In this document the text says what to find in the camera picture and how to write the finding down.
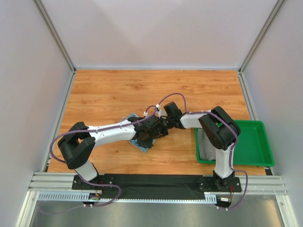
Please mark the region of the blue patterned towel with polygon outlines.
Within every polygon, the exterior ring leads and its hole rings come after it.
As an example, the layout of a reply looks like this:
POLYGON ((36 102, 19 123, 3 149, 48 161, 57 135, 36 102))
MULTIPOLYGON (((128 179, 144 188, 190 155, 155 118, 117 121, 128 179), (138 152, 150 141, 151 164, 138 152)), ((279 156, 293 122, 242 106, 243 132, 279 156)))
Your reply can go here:
MULTIPOLYGON (((155 116, 155 115, 150 115, 150 116, 148 116, 148 117, 142 117, 142 118, 143 118, 144 120, 146 120, 146 119, 148 119, 148 118, 150 118, 150 117, 152 117, 152 116, 155 116)), ((120 122, 128 121, 129 123, 132 123, 131 126, 134 126, 135 123, 143 121, 143 120, 139 120, 138 118, 141 118, 141 117, 137 116, 135 113, 132 113, 132 114, 130 114, 128 117, 123 118, 120 122)), ((131 144, 133 144, 135 147, 137 147, 137 145, 136 145, 137 140, 134 139, 134 137, 131 138, 131 139, 129 140, 129 142, 130 142, 131 144)), ((142 152, 146 153, 149 149, 140 149, 140 150, 141 150, 142 152)))

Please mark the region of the grey terry towel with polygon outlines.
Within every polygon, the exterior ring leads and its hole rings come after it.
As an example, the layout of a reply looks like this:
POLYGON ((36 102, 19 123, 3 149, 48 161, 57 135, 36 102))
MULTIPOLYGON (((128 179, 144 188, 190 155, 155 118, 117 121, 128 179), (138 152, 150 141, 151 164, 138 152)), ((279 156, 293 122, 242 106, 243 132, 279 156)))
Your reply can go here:
POLYGON ((201 160, 215 161, 215 147, 211 144, 203 129, 197 130, 198 150, 201 160))

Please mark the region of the green plastic tray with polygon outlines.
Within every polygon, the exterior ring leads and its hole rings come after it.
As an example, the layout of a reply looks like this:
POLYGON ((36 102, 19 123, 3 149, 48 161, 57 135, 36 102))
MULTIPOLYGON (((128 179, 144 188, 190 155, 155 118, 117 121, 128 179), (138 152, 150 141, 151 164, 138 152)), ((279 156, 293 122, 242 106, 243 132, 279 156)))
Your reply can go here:
MULTIPOLYGON (((239 135, 239 141, 233 150, 232 163, 245 166, 274 166, 275 162, 263 122, 235 120, 235 123, 239 126, 241 133, 239 135)), ((197 130, 198 129, 195 129, 197 161, 202 164, 214 164, 218 161, 219 164, 227 167, 229 165, 229 149, 226 151, 215 149, 215 155, 219 155, 215 161, 200 159, 197 130)))

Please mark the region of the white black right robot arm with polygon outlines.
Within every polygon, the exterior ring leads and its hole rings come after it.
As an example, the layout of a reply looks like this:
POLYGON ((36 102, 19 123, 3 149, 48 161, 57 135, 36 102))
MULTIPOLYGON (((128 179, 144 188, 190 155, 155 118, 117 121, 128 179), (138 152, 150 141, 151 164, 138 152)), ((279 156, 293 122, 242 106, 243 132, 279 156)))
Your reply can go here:
POLYGON ((161 135, 171 128, 202 129, 204 150, 215 154, 215 168, 211 177, 213 184, 221 189, 234 180, 236 170, 233 167, 233 150, 241 130, 220 106, 209 111, 182 112, 174 102, 170 102, 164 109, 160 109, 160 104, 157 104, 153 115, 162 124, 161 135))

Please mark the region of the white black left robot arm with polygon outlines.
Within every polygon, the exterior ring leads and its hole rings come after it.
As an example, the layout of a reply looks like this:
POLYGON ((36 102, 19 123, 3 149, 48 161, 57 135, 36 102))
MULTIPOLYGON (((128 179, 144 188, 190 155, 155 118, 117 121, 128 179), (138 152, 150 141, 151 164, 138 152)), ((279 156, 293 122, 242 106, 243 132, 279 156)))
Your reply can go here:
POLYGON ((89 160, 93 149, 116 141, 134 140, 137 146, 148 150, 156 138, 167 135, 166 126, 164 118, 155 115, 143 118, 135 114, 106 126, 87 126, 78 122, 59 140, 58 147, 67 167, 90 182, 98 176, 89 160))

